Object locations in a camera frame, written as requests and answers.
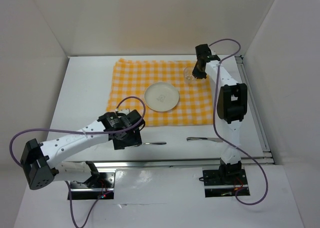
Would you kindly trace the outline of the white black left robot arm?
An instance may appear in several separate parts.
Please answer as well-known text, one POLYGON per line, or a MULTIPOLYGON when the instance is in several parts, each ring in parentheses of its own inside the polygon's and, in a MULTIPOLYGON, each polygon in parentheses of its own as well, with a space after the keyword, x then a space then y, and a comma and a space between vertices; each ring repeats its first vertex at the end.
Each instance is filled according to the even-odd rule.
POLYGON ((41 189, 53 181, 83 183, 92 188, 104 179, 93 161, 70 162, 67 159, 92 146, 113 142, 115 150, 142 143, 140 128, 146 122, 137 110, 128 114, 106 112, 75 134, 55 140, 25 144, 20 163, 31 190, 41 189))

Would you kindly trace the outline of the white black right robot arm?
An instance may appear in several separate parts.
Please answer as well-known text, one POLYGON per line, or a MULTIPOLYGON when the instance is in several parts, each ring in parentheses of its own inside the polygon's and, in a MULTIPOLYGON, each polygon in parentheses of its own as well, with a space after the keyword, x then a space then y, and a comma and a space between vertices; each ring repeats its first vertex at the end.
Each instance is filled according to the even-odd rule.
POLYGON ((233 78, 216 55, 198 57, 192 75, 215 81, 213 129, 224 143, 217 176, 223 184, 230 184, 242 171, 240 127, 248 110, 247 85, 233 78))

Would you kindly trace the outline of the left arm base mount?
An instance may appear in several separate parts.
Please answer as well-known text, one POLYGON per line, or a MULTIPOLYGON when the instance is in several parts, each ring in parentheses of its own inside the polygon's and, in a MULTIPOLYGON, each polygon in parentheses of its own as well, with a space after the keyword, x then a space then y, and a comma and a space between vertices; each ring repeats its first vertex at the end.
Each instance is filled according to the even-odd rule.
POLYGON ((115 169, 103 169, 100 171, 100 178, 92 185, 75 181, 70 182, 72 200, 111 200, 114 199, 115 169))

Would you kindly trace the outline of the yellow white checkered cloth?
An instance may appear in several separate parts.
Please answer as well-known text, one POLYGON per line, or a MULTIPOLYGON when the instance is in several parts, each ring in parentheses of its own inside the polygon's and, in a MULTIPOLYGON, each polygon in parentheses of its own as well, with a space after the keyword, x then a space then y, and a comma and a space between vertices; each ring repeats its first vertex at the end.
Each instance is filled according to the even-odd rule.
POLYGON ((157 82, 166 82, 177 88, 178 104, 168 112, 156 112, 146 107, 144 120, 152 126, 211 125, 213 98, 209 79, 187 83, 185 68, 193 68, 195 61, 133 61, 119 59, 112 73, 107 111, 113 111, 126 97, 144 98, 145 90, 157 82))

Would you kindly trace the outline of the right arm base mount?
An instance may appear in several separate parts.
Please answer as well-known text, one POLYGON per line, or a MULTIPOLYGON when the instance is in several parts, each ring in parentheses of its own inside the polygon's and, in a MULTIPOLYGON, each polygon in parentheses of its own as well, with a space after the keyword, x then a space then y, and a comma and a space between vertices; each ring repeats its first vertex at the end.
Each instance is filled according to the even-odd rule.
POLYGON ((209 197, 249 196, 247 175, 243 168, 230 170, 225 165, 218 169, 204 169, 199 181, 204 185, 204 194, 209 197))

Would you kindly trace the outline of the cream round plate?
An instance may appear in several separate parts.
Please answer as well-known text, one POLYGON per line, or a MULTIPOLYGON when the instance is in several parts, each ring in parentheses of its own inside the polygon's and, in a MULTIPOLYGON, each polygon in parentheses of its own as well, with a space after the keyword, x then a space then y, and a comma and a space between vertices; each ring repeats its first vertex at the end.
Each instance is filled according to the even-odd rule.
POLYGON ((146 105, 156 112, 172 110, 179 102, 180 94, 170 83, 157 82, 148 86, 144 92, 146 105))

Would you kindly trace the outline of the clear plastic cup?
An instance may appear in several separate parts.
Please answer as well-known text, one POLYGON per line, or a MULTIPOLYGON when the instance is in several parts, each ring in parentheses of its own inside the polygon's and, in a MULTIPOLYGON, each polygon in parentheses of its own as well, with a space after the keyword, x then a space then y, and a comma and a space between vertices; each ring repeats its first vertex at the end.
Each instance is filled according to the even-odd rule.
POLYGON ((183 76, 187 84, 193 85, 196 83, 196 78, 193 76, 193 67, 186 67, 183 71, 183 76))

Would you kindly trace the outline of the silver fork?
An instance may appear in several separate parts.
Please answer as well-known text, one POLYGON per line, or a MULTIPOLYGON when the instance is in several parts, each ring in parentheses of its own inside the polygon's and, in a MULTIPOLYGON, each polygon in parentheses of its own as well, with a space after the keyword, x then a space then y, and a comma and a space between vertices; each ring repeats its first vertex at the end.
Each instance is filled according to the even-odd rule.
POLYGON ((146 142, 142 143, 141 145, 166 145, 166 142, 146 142))

